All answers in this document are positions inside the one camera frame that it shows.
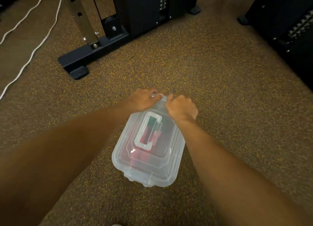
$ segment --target black cable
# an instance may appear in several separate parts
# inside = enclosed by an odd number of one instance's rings
[[[96,4],[96,0],[94,0],[94,3],[95,3],[95,6],[96,6],[96,9],[97,9],[97,12],[98,12],[99,18],[100,18],[100,20],[102,20],[101,15],[100,15],[100,12],[99,12],[98,7],[97,7],[97,4]]]

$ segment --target plastic container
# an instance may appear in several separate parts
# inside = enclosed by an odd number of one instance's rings
[[[112,153],[114,166],[145,187],[171,185],[185,140],[169,117],[166,96],[145,112],[131,114]]]

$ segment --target speckled floor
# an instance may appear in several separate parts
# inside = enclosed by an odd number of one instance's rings
[[[0,90],[18,73],[53,24],[59,0],[43,0],[0,46]],[[103,17],[112,0],[97,0]],[[236,22],[253,0],[198,0],[185,15],[90,65],[72,80],[57,58],[84,41],[63,3],[50,38],[0,102],[0,153],[76,115],[125,98],[139,86],[196,100],[198,121],[230,151],[313,212],[313,93],[251,27]],[[1,15],[0,35],[37,0],[19,0]],[[83,0],[101,34],[92,0]],[[131,182],[107,148],[68,188],[42,225],[214,225],[185,148],[167,188]]]

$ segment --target white cord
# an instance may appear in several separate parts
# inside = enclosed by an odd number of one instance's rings
[[[33,50],[32,54],[30,55],[30,58],[29,58],[28,62],[26,62],[26,64],[23,65],[23,67],[21,68],[20,72],[18,73],[18,76],[17,76],[13,81],[11,81],[11,82],[4,88],[4,90],[3,90],[3,92],[2,92],[2,94],[1,94],[1,96],[0,96],[0,101],[1,101],[1,99],[3,98],[3,96],[4,96],[5,92],[6,92],[6,90],[8,89],[8,87],[9,87],[11,84],[13,84],[15,81],[17,81],[17,79],[21,76],[21,74],[22,74],[24,68],[25,68],[25,67],[30,63],[30,61],[32,60],[32,58],[33,58],[35,52],[38,50],[38,48],[41,47],[41,45],[43,45],[43,43],[44,43],[44,42],[47,40],[47,38],[49,37],[51,30],[53,29],[53,27],[54,27],[55,24],[57,23],[57,20],[58,20],[58,13],[59,13],[59,10],[60,10],[61,2],[62,2],[62,0],[60,0],[60,2],[59,2],[57,14],[56,14],[56,16],[55,16],[55,22],[54,22],[54,24],[52,25],[52,27],[50,28],[48,34],[47,34],[46,37],[42,40],[42,42],[35,48],[35,50]]]
[[[42,0],[39,0],[38,3],[37,3],[33,8],[31,8],[31,9],[27,12],[27,14],[24,16],[24,18],[22,18],[22,19],[15,25],[14,28],[12,28],[11,30],[7,31],[7,32],[3,35],[3,38],[2,38],[2,40],[1,40],[1,42],[0,42],[0,45],[4,42],[5,37],[6,37],[10,32],[12,32],[13,30],[15,30],[15,29],[20,25],[20,23],[22,23],[22,22],[26,19],[26,17],[29,15],[29,13],[30,13],[34,8],[36,8],[36,7],[40,4],[41,1],[42,1]]]

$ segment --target person's left hand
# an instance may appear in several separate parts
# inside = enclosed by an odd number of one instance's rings
[[[154,88],[139,88],[133,92],[126,100],[133,113],[138,113],[152,107],[157,101],[163,97],[162,93]]]

